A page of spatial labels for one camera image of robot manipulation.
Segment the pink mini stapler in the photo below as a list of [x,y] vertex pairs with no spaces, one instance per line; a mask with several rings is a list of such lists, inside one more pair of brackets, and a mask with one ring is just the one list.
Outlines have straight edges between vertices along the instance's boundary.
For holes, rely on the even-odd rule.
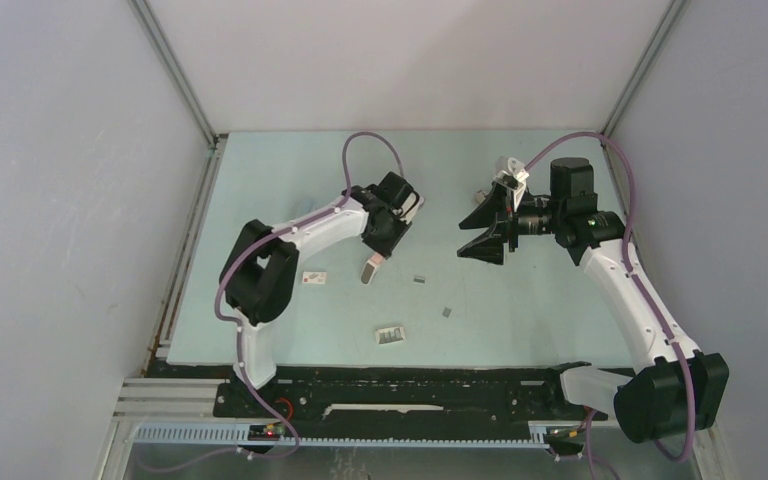
[[361,282],[364,285],[369,285],[385,261],[386,257],[379,253],[374,253],[372,256],[370,256],[361,271]]

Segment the light blue stapler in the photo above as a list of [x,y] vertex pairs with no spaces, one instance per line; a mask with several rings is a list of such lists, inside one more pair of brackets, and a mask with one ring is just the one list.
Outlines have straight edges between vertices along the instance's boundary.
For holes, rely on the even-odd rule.
[[314,211],[315,208],[316,208],[315,199],[307,196],[298,201],[296,205],[296,214],[298,216],[307,215],[310,212]]

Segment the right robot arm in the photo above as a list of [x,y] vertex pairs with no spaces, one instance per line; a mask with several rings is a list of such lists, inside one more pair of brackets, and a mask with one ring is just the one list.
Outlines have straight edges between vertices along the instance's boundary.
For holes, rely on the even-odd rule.
[[499,159],[489,191],[459,224],[480,234],[458,257],[501,265],[520,237],[553,236],[597,287],[634,371],[624,376],[586,363],[563,365],[541,392],[545,411],[566,418],[580,406],[595,409],[616,419],[634,443],[712,427],[729,367],[721,354],[702,351],[655,292],[624,221],[598,207],[592,165],[580,157],[552,161],[546,195],[532,195],[528,178],[521,161]]

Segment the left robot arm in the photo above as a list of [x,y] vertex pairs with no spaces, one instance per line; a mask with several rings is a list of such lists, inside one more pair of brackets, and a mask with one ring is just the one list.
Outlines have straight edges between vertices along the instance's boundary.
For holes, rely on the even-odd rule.
[[369,284],[412,226],[425,199],[402,176],[389,172],[377,184],[349,186],[334,201],[297,219],[246,223],[219,278],[218,319],[235,323],[234,367],[245,382],[237,402],[252,416],[276,403],[276,321],[291,302],[297,269],[311,256],[349,238],[370,248],[360,279]]

